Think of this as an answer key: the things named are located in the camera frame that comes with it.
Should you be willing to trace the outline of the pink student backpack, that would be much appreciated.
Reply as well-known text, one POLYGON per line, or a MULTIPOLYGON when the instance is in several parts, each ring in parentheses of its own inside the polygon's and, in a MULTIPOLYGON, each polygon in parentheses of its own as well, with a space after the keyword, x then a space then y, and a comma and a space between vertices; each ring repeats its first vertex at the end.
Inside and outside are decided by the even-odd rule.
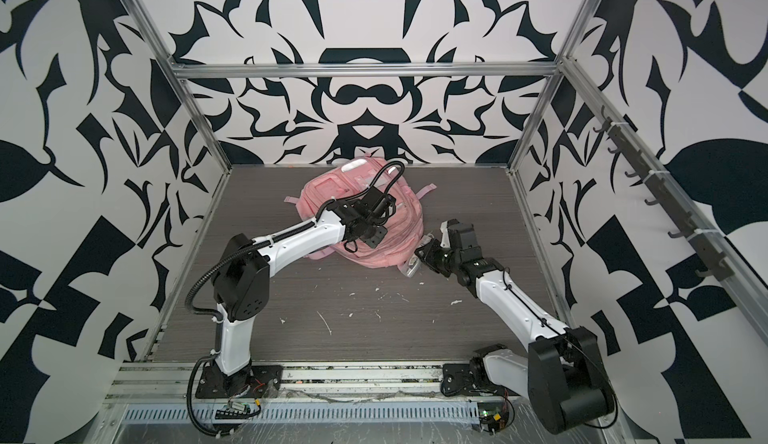
MULTIPOLYGON (((379 190, 384 190, 397 174, 397 169, 390 167, 381 177, 377 177, 376 174, 385 165, 386 161, 382 158, 358 157, 308 181, 299 196, 287 196, 284 201, 294 205, 300 218, 307 220, 315 215, 325 201, 361 192, 371 182, 375 182, 379 190)), ((350 253, 339 243, 311 253, 308 258, 320 260, 336 253, 367 268, 391 266, 400 269, 408 268, 414 251, 424 235, 421 200, 436 188, 436 185, 428 184, 415 191, 404 177, 398 178, 390 189, 390 193, 396 199, 396 212, 384 225, 387 235, 376 248, 372 249, 365 244, 359 244, 358 251, 350 253)))

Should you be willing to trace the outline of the clear plastic eraser case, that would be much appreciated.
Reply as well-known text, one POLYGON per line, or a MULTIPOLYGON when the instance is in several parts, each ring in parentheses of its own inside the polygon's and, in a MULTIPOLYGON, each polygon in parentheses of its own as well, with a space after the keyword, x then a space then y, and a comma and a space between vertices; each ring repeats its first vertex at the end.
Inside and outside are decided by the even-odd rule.
POLYGON ((422 261, 418 255, 418 250, 429 244, 433 239, 434 235, 432 233, 424 235, 417 244, 413 254, 404 263, 398 265, 398 270, 403 276, 412 278, 419 271, 422 261))

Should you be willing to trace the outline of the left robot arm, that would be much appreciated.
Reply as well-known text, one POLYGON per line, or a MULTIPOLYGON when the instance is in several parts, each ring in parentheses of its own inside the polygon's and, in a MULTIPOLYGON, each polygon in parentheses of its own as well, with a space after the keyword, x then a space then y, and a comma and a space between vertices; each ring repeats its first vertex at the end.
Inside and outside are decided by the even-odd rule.
POLYGON ((396 198, 370 186, 358 194, 330 199, 308 220, 258 238, 233 237, 229 248, 192 285, 185 309, 212 318, 216 344, 208 360, 225 377, 251 365, 255 317, 269 301, 271 279, 288 265, 336 244, 374 249, 387 234, 396 198))

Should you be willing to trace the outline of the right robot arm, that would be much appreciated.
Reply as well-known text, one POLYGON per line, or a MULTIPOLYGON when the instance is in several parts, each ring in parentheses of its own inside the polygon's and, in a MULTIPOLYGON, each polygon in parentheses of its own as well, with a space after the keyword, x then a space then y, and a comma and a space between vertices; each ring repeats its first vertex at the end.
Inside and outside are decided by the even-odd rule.
POLYGON ((415 256, 433 272, 455 277, 525 346, 523 356, 504 347, 479 355, 482 380, 527 399, 552 434, 617 416, 618 398, 596 335, 558 320, 529 297, 507 268, 484 255, 472 225, 456 219, 442 223, 439 236, 426 235, 415 256))

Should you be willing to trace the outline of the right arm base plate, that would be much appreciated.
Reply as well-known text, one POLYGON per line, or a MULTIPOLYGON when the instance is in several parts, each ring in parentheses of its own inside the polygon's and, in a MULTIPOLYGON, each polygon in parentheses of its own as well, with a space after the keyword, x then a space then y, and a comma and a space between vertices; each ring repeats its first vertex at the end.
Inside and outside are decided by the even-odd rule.
POLYGON ((446 363, 442 366, 440 392, 445 397, 488 394, 478 368, 472 363, 446 363))

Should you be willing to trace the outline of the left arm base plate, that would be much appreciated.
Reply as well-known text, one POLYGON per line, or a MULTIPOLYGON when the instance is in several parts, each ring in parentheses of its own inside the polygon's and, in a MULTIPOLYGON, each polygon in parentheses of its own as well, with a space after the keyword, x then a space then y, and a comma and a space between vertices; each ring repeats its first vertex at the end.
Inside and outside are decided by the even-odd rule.
POLYGON ((205 364, 195 389, 195 397, 264 398, 280 389, 282 374, 281 365, 249 365, 233 375, 226 375, 216 363, 205 364))

